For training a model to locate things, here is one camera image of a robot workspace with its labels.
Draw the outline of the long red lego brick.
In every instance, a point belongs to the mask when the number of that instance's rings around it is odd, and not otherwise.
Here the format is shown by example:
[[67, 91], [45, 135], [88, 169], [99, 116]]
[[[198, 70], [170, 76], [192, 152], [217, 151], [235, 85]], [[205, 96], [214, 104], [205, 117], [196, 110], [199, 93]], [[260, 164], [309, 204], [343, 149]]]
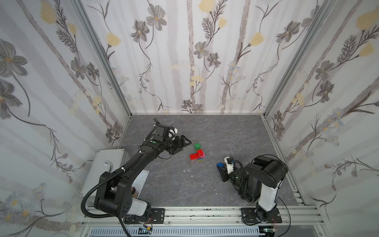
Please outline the long red lego brick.
[[199, 154], [196, 153], [196, 154], [190, 154], [190, 159], [193, 161], [193, 160], [197, 160], [199, 159]]

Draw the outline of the red square lego brick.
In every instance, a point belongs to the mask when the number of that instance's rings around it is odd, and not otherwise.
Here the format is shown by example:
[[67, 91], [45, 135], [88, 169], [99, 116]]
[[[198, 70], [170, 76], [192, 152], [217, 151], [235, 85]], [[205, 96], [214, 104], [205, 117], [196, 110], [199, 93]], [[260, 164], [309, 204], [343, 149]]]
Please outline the red square lego brick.
[[199, 154], [199, 158], [201, 158], [201, 156], [202, 156], [202, 153], [203, 153], [203, 150], [202, 150], [202, 149], [200, 149], [200, 150], [197, 150], [197, 153]]

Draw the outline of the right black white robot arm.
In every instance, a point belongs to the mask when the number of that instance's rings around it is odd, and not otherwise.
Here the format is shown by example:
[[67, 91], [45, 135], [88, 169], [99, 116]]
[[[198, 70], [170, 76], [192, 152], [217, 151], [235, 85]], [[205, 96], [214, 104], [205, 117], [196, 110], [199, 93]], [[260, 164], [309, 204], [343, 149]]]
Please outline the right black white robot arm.
[[217, 164], [223, 182], [231, 182], [238, 195], [245, 201], [255, 203], [254, 208], [241, 209], [241, 221], [245, 225], [281, 223], [277, 208], [278, 191], [288, 167], [271, 154], [259, 155], [244, 166], [232, 157]]

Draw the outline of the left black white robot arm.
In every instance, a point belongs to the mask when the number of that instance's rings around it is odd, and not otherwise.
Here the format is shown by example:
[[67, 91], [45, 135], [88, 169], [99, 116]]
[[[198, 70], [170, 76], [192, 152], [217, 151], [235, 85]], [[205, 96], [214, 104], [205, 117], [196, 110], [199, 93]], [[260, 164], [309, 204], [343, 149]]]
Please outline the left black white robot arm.
[[132, 196], [132, 185], [145, 167], [167, 151], [174, 155], [191, 145], [192, 142], [184, 135], [171, 139], [147, 140], [139, 147], [139, 151], [123, 166], [112, 173], [105, 172], [100, 176], [99, 184], [92, 188], [96, 192], [94, 208], [103, 214], [87, 212], [90, 218], [124, 218], [128, 215], [150, 217], [150, 205]]

